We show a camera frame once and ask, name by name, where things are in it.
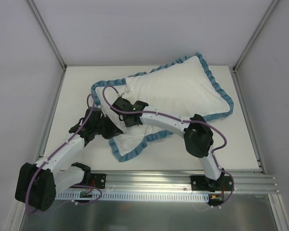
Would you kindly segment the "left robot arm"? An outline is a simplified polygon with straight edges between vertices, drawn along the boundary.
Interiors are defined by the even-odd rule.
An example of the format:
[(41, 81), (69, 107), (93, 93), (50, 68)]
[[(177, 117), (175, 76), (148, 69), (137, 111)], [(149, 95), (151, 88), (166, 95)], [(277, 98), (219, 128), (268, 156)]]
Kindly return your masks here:
[(72, 163), (74, 156), (83, 150), (97, 135), (108, 140), (123, 132), (98, 107), (89, 107), (85, 116), (70, 128), (68, 135), (48, 156), (37, 162), (21, 166), (15, 199), (39, 211), (48, 210), (57, 194), (78, 185), (94, 186), (91, 168)]

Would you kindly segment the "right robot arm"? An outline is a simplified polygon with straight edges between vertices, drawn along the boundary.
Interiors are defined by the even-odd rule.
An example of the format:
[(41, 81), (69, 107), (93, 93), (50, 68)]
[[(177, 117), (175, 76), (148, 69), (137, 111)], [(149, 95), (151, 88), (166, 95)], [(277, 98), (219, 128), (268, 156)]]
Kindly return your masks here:
[(154, 126), (183, 138), (186, 151), (198, 158), (204, 169), (204, 176), (196, 181), (196, 185), (209, 192), (215, 192), (223, 185), (224, 173), (212, 154), (213, 132), (202, 116), (172, 116), (148, 103), (136, 101), (132, 104), (122, 97), (113, 102), (111, 109), (121, 117), (126, 127)]

